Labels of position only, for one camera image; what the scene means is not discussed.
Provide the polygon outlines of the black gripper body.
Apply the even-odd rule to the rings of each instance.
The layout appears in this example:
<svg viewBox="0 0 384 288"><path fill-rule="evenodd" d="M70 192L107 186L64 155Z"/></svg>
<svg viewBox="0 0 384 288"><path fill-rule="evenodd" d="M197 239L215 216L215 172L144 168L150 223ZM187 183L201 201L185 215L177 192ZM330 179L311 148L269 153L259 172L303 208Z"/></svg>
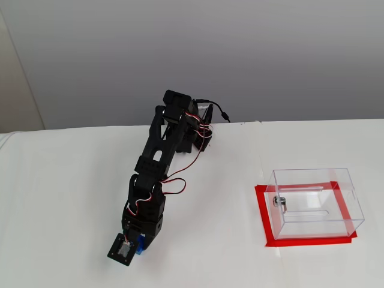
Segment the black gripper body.
<svg viewBox="0 0 384 288"><path fill-rule="evenodd" d="M152 195L151 198L139 199L133 204L127 201L122 213L123 230L135 230L156 237L162 227L165 202L163 195Z"/></svg>

